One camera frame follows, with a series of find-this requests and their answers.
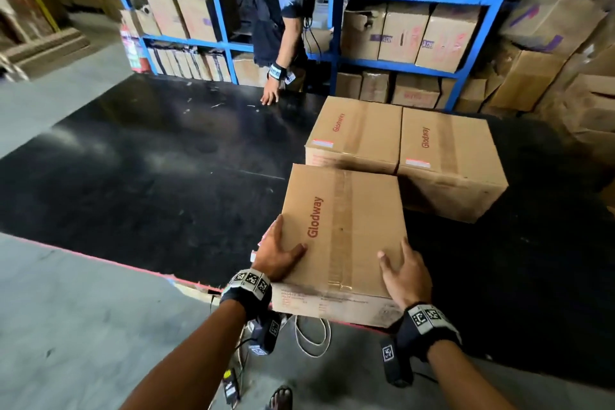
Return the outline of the shelved stack of cardboard cartons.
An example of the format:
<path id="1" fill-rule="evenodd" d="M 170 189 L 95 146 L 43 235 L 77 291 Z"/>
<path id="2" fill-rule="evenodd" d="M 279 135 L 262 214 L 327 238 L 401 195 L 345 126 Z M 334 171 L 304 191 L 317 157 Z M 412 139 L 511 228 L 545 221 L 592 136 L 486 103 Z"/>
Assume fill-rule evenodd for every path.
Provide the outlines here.
<path id="1" fill-rule="evenodd" d="M 241 18 L 227 14 L 226 0 L 219 1 L 229 40 L 248 43 L 253 48 L 252 41 L 234 39 Z M 158 31 L 144 35 L 222 40 L 214 0 L 148 0 L 148 6 Z M 344 0 L 343 7 L 342 56 L 407 63 L 451 73 L 464 64 L 475 29 L 486 10 L 478 5 L 398 0 Z M 318 44 L 313 54 L 320 51 L 328 52 L 324 43 Z M 266 72 L 253 59 L 253 51 L 231 52 L 231 62 L 228 62 L 231 83 L 255 87 L 265 84 Z"/>

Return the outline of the row of flattened cartons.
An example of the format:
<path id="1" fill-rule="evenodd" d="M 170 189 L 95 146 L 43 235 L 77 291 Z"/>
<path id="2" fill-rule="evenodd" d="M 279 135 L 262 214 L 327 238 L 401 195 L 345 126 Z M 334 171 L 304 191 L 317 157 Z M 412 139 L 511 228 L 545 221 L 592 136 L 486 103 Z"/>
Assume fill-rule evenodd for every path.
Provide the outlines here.
<path id="1" fill-rule="evenodd" d="M 147 46 L 147 52 L 153 71 L 158 75 L 225 83 L 233 81 L 223 49 L 154 42 Z"/>

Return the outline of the person's left forearm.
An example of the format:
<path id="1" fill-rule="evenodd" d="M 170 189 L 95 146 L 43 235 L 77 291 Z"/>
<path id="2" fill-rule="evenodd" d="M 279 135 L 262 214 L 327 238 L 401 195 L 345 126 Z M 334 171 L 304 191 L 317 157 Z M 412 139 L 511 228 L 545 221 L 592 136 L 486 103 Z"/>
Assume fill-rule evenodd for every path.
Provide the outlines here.
<path id="1" fill-rule="evenodd" d="M 119 410 L 207 410 L 246 321 L 239 302 L 221 303 L 145 376 Z"/>

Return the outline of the person's right forearm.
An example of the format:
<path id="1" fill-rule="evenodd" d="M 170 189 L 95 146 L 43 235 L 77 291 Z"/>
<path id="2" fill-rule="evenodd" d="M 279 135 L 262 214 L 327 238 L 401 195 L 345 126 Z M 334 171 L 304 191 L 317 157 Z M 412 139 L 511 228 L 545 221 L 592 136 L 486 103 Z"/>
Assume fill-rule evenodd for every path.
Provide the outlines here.
<path id="1" fill-rule="evenodd" d="M 454 342 L 434 343 L 427 360 L 451 410 L 517 410 Z"/>

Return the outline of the small black cabled device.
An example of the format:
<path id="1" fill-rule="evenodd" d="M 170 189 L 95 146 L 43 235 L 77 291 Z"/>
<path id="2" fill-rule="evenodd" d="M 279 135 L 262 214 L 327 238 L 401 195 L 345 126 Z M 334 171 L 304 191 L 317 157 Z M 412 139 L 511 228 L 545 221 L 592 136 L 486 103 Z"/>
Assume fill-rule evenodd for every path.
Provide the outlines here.
<path id="1" fill-rule="evenodd" d="M 226 404 L 235 410 L 241 401 L 240 385 L 237 379 L 235 368 L 228 368 L 222 378 L 222 389 L 225 395 Z"/>

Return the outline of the person's left hand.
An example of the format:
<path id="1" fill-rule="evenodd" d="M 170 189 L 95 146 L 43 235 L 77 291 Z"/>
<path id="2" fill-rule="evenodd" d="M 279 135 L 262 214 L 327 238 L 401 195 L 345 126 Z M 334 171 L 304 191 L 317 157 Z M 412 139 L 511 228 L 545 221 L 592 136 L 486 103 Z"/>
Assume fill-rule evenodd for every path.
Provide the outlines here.
<path id="1" fill-rule="evenodd" d="M 267 229 L 258 244 L 251 267 L 265 274 L 272 283 L 282 282 L 286 276 L 278 276 L 278 256 L 282 247 L 283 215 L 279 214 Z"/>

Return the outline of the loose pile of cardboard cartons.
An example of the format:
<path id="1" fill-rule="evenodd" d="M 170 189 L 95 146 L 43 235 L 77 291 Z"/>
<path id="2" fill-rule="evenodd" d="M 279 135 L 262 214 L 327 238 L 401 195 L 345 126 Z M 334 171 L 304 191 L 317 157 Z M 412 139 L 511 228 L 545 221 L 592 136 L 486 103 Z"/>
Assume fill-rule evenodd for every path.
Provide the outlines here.
<path id="1" fill-rule="evenodd" d="M 480 108 L 548 123 L 568 147 L 615 168 L 615 0 L 521 0 L 482 74 Z"/>

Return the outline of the red fire extinguisher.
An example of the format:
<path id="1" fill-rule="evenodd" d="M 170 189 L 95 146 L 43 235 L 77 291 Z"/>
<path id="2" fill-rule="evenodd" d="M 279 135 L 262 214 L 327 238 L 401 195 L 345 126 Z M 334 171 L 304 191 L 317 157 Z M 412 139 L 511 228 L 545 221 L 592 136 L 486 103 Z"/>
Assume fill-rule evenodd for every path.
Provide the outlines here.
<path id="1" fill-rule="evenodd" d="M 150 73 L 150 63 L 138 38 L 131 35 L 127 25 L 120 25 L 120 36 L 130 68 L 135 73 Z"/>

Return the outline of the person's right hand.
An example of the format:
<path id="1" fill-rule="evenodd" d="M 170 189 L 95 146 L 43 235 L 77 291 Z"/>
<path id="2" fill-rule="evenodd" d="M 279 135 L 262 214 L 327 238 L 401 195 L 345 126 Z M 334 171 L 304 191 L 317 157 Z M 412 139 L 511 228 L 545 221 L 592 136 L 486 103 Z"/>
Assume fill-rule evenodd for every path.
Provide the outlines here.
<path id="1" fill-rule="evenodd" d="M 388 291 L 401 311 L 417 305 L 431 304 L 433 283 L 420 252 L 412 249 L 407 238 L 401 242 L 403 263 L 399 269 L 400 291 Z"/>

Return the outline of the brown cardboard box red print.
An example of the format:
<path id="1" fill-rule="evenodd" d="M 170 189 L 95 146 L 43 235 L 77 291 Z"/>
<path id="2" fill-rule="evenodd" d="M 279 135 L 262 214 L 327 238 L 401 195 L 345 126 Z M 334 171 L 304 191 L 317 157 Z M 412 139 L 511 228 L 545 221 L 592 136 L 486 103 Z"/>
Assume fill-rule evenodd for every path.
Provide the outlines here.
<path id="1" fill-rule="evenodd" d="M 377 253 L 403 261 L 406 237 L 398 181 L 386 174 L 294 164 L 283 208 L 281 245 L 306 253 L 280 283 L 273 310 L 389 328 L 402 311 L 382 280 Z"/>
<path id="2" fill-rule="evenodd" d="M 509 186 L 485 119 L 409 108 L 397 177 L 405 209 L 470 224 Z"/>
<path id="3" fill-rule="evenodd" d="M 305 164 L 395 175 L 403 108 L 328 96 L 304 146 Z"/>

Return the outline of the wooden pallet stack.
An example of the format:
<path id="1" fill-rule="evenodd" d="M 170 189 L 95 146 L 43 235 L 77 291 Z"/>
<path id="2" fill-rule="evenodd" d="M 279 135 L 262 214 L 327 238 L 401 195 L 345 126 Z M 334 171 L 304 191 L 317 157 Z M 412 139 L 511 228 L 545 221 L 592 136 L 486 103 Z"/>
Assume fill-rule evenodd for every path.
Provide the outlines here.
<path id="1" fill-rule="evenodd" d="M 61 29 L 43 0 L 0 0 L 0 78 L 31 81 L 93 53 L 73 27 Z"/>

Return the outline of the person's sandalled foot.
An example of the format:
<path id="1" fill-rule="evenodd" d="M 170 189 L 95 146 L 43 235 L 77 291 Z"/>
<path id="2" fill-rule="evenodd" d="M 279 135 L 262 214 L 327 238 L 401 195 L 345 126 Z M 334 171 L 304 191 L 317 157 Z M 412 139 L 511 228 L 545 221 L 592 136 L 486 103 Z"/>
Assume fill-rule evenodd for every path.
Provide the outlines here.
<path id="1" fill-rule="evenodd" d="M 293 410 L 293 392 L 286 385 L 282 385 L 272 394 L 264 410 Z"/>

